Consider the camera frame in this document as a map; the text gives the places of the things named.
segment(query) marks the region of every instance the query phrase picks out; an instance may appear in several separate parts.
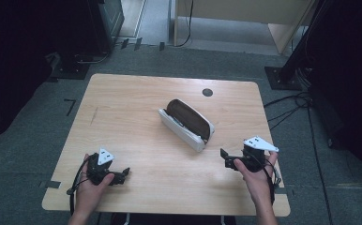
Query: white floor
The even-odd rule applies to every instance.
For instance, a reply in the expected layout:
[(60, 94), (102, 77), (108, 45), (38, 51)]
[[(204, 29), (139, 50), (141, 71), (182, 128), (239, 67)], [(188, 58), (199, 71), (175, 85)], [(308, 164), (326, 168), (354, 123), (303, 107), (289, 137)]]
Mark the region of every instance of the white floor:
[[(136, 32), (135, 36), (121, 37), (120, 39), (129, 38), (132, 42), (137, 38), (142, 38), (142, 44), (159, 45), (160, 42), (164, 42), (166, 46), (173, 46), (174, 0), (146, 0), (140, 23), (137, 23), (135, 22), (136, 13), (130, 11), (141, 11), (135, 6), (141, 5), (140, 2), (142, 1), (122, 0), (126, 19), (121, 34), (126, 29), (135, 29)], [(180, 17), (178, 20), (177, 44), (180, 45), (185, 42), (189, 34), (189, 18)], [(129, 23), (126, 23), (128, 21), (134, 21), (136, 27), (130, 29)], [(292, 53), (304, 30), (306, 29), (303, 27), (299, 29), (293, 43), (289, 43), (289, 47), (283, 55)], [(181, 48), (280, 55), (265, 23), (232, 22), (193, 17), (190, 39)]]

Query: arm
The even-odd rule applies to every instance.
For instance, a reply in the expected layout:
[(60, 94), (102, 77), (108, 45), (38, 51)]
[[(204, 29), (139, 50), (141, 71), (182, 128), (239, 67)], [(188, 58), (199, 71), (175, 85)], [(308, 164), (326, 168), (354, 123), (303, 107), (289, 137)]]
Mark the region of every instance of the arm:
[[(268, 159), (272, 165), (277, 161), (278, 153), (270, 152)], [(239, 159), (234, 160), (234, 165), (242, 173), (243, 179), (248, 186), (251, 199), (256, 207), (257, 224), (259, 225), (272, 225), (278, 224), (275, 218), (274, 209), (272, 208), (271, 196), (269, 192), (269, 185), (264, 171), (250, 172), (242, 161)], [(272, 167), (265, 167), (269, 175), (272, 175)]]
[[(87, 164), (88, 162), (83, 166), (81, 181), (87, 179)], [(109, 173), (98, 186), (95, 186), (89, 180), (80, 183), (76, 192), (75, 212), (70, 218), (68, 225), (86, 224), (91, 214), (96, 210), (105, 188), (111, 183), (113, 177), (114, 174)]]

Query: wooden desk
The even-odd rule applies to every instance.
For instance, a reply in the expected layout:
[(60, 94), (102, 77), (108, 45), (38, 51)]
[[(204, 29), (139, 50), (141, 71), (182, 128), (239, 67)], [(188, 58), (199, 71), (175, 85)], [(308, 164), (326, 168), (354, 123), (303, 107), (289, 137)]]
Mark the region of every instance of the wooden desk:
[[(212, 97), (202, 94), (205, 88)], [(160, 121), (158, 109), (174, 98), (216, 126), (201, 153)], [(47, 189), (43, 208), (69, 210), (66, 191), (84, 154), (103, 147), (115, 155), (111, 171), (130, 167), (131, 173), (124, 185), (107, 188), (101, 212), (255, 215), (241, 174), (225, 168), (219, 155), (222, 147), (241, 156), (243, 140), (255, 135), (272, 142), (254, 82), (96, 74), (53, 173), (61, 187)], [(276, 195), (274, 208), (278, 217), (289, 215), (285, 194)]]
[[(315, 0), (195, 0), (192, 17), (268, 23), (278, 52), (283, 53), (309, 15), (314, 2)], [(174, 45), (177, 45), (178, 17), (189, 17), (191, 3), (192, 0), (175, 1)]]

